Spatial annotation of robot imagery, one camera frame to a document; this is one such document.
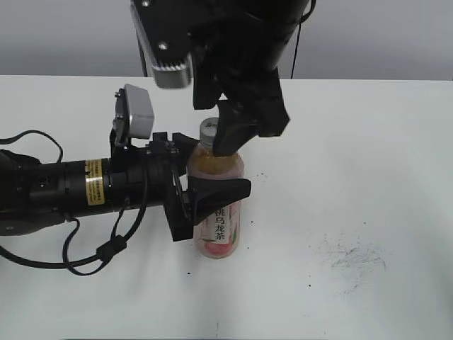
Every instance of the robot end effector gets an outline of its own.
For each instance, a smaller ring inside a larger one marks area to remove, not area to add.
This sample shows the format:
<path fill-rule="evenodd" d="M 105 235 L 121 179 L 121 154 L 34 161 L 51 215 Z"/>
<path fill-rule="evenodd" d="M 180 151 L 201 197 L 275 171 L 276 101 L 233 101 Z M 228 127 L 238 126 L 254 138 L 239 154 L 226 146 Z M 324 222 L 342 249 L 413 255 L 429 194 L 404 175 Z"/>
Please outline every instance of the robot end effector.
<path fill-rule="evenodd" d="M 195 110 L 219 108 L 217 156 L 283 133 L 289 116 L 277 63 L 309 0 L 132 0 L 144 75 L 180 89 Z"/>

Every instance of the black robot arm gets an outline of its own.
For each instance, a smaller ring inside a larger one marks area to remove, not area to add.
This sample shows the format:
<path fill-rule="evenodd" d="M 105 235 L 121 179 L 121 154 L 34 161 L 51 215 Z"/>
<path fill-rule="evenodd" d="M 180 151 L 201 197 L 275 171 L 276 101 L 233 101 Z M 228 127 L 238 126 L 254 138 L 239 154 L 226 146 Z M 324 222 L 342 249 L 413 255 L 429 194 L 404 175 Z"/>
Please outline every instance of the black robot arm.
<path fill-rule="evenodd" d="M 217 156 L 283 133 L 277 63 L 311 0 L 132 0 L 145 75 L 165 89 L 194 79 L 196 110 L 219 106 Z"/>
<path fill-rule="evenodd" d="M 165 208 L 174 241 L 191 239 L 193 225 L 224 206 L 246 198 L 247 180 L 208 181 L 180 176 L 197 140 L 180 133 L 169 141 L 154 133 L 147 147 L 130 145 L 110 159 L 41 164 L 0 150 L 0 236 L 22 235 L 58 225 L 71 217 L 138 209 L 148 178 L 147 207 Z"/>

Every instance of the robotic arm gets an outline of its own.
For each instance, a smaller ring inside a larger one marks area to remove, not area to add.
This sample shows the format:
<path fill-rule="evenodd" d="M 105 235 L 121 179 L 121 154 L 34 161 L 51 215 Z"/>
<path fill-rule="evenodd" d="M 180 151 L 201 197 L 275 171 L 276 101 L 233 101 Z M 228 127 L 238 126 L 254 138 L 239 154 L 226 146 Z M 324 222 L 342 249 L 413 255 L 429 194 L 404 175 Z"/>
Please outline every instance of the robotic arm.
<path fill-rule="evenodd" d="M 281 135 L 289 122 L 282 99 L 277 62 L 309 0 L 132 0 L 144 74 L 153 74 L 164 89 L 179 89 L 194 79 L 196 110 L 219 108 L 214 140 L 217 156 L 231 155 L 255 136 Z M 154 114 L 148 93 L 126 85 L 115 95 L 116 114 L 110 134 L 111 158 L 62 163 L 62 148 L 49 135 L 26 131 L 0 145 L 8 145 L 29 133 L 50 138 L 60 149 L 55 164 L 7 150 L 0 150 L 0 235 L 37 232 L 65 221 L 76 222 L 62 251 L 62 263 L 22 259 L 0 246 L 0 256 L 35 268 L 67 268 L 77 275 L 91 275 L 104 268 L 126 248 L 148 206 L 163 205 L 174 241 L 193 237 L 193 226 L 216 210 L 246 198 L 251 182 L 246 179 L 208 181 L 188 177 L 189 156 L 198 143 L 180 133 L 168 140 L 166 132 L 154 133 L 144 148 L 133 138 L 149 140 Z M 129 232 L 117 235 L 125 210 L 139 209 Z M 119 211 L 108 242 L 96 254 L 70 261 L 69 243 L 79 228 L 77 217 Z M 75 268 L 94 261 L 92 273 Z"/>
<path fill-rule="evenodd" d="M 219 107 L 214 154 L 283 133 L 289 116 L 277 63 L 309 0 L 132 0 L 144 74 L 177 89 L 190 83 L 195 110 Z M 219 100 L 224 94 L 226 100 Z"/>

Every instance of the screw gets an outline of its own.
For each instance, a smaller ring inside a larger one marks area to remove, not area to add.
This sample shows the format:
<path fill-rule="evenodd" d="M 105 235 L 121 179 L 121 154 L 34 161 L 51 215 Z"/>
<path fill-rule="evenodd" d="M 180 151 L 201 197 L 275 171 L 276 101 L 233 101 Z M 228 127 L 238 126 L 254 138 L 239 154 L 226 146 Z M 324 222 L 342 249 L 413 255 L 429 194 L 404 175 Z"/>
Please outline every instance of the screw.
<path fill-rule="evenodd" d="M 49 179 L 46 176 L 40 176 L 37 179 L 37 183 L 41 188 L 44 188 L 44 186 L 49 183 Z"/>
<path fill-rule="evenodd" d="M 161 41 L 158 45 L 160 50 L 166 51 L 168 49 L 168 44 L 165 41 Z"/>

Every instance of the yellow label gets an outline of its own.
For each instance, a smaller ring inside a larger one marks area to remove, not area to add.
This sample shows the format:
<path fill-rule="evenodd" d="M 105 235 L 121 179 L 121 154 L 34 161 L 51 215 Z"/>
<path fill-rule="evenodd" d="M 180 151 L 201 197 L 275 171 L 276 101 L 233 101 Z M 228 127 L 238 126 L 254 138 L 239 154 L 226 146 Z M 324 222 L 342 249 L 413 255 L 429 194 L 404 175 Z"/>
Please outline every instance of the yellow label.
<path fill-rule="evenodd" d="M 86 200 L 88 205 L 105 203 L 102 159 L 85 161 Z"/>

